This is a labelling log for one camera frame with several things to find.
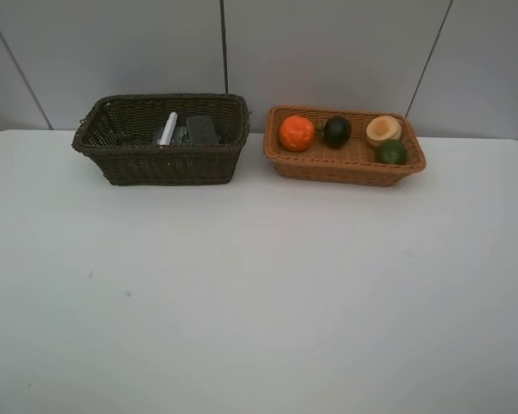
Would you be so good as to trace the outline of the green lime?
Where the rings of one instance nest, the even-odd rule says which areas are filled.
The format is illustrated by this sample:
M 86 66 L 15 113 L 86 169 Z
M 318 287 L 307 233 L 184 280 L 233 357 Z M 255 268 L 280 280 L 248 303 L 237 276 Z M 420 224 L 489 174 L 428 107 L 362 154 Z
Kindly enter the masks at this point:
M 405 165 L 407 148 L 402 141 L 388 140 L 376 148 L 376 162 L 386 165 Z

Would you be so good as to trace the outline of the red yellow peach half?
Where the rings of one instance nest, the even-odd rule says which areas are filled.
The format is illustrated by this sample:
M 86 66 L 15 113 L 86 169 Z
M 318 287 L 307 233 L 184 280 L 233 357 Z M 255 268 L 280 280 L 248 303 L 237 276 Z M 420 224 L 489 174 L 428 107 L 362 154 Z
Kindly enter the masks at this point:
M 366 136 L 372 147 L 379 147 L 387 141 L 399 141 L 402 127 L 393 116 L 379 116 L 373 119 L 366 128 Z

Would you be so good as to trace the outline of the dark purple mangosteen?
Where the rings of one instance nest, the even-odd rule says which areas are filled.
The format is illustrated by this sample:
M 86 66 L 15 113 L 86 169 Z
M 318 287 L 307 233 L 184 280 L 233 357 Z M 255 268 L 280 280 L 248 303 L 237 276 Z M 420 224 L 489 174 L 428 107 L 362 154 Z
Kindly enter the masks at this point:
M 351 137 L 351 124 L 342 116 L 333 116 L 316 131 L 321 133 L 324 144 L 332 149 L 340 149 Z

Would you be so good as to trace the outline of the orange wicker basket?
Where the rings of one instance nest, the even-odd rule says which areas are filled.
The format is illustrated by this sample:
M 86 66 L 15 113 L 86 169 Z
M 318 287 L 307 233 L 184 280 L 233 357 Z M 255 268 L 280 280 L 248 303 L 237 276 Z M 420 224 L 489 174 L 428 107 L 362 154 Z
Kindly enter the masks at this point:
M 262 150 L 275 170 L 285 178 L 346 183 L 353 185 L 393 186 L 402 179 L 423 171 L 426 157 L 410 122 L 393 113 L 402 128 L 401 141 L 407 150 L 403 165 L 376 162 L 376 150 L 368 143 L 366 128 L 381 112 L 361 110 L 332 110 L 295 105 L 277 105 L 267 115 Z M 304 152 L 287 151 L 281 144 L 279 132 L 289 116 L 309 119 L 319 131 Z M 351 137 L 340 149 L 327 147 L 322 140 L 324 124 L 341 116 L 351 124 Z

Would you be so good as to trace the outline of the white marker pink caps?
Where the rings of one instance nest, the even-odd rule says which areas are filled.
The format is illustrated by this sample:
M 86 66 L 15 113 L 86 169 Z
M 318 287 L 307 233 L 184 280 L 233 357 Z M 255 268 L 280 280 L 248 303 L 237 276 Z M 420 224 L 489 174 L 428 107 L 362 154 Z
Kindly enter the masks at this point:
M 157 141 L 157 143 L 160 146 L 168 146 L 170 144 L 173 134 L 174 134 L 174 130 L 176 128 L 177 119 L 178 119 L 178 114 L 176 112 L 173 111 L 169 114 L 169 117 L 161 132 L 161 136 Z

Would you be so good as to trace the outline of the orange tangerine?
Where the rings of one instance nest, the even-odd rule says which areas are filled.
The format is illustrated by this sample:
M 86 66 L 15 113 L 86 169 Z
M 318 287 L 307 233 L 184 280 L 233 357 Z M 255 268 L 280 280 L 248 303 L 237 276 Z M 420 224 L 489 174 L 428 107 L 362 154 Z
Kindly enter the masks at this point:
M 292 152 L 306 151 L 313 144 L 315 127 L 303 116 L 289 116 L 281 124 L 279 138 L 282 146 Z

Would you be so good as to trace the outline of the dark brown wicker basket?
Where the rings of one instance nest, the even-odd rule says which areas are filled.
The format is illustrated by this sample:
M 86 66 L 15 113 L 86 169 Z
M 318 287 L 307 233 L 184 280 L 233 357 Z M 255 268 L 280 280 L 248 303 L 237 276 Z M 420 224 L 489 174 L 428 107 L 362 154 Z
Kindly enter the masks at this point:
M 155 132 L 171 112 L 177 113 L 179 125 L 190 116 L 209 116 L 218 143 L 158 145 Z M 222 185 L 231 181 L 249 132 L 250 111 L 238 95 L 115 95 L 93 105 L 72 147 L 112 185 Z

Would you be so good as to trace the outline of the grey felt whiteboard eraser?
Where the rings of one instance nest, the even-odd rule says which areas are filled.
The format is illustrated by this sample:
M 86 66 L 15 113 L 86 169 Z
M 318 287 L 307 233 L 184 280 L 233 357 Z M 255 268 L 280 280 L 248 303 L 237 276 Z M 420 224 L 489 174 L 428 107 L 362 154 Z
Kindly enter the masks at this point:
M 186 127 L 193 145 L 217 145 L 219 143 L 213 121 L 207 115 L 189 116 L 186 119 Z

